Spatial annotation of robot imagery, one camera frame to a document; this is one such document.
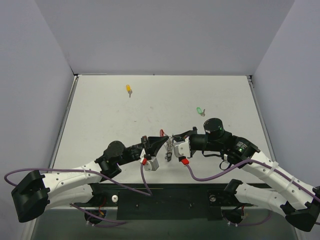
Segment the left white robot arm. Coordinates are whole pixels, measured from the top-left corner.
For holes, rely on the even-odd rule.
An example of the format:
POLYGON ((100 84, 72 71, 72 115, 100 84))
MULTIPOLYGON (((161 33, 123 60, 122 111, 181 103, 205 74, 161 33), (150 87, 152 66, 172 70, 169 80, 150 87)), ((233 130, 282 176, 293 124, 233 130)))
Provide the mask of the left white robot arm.
POLYGON ((149 171, 156 171, 159 167, 156 155, 168 139, 168 136, 143 136, 139 144, 130 147, 116 140, 102 156, 77 168, 26 169, 27 175, 11 191, 19 222, 34 220, 58 206, 99 205, 103 200, 102 181, 112 181, 121 173, 121 165, 134 161, 146 164, 149 171))

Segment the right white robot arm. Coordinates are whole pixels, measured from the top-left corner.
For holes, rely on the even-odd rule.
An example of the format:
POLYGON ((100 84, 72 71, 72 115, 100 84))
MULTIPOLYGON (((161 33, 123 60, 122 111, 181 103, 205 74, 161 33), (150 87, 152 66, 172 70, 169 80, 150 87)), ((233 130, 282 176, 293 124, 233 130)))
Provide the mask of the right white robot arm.
POLYGON ((256 176, 272 190, 253 187, 232 179, 223 192, 224 201, 258 206, 285 217, 293 227, 310 232, 320 215, 320 188, 304 183, 269 159, 249 140, 226 131, 219 118, 210 118, 204 124, 205 133, 197 128, 173 135, 174 155, 186 167, 196 151, 208 152, 208 157, 220 157, 229 168, 207 177, 191 177, 198 182, 217 179, 239 168, 256 176))

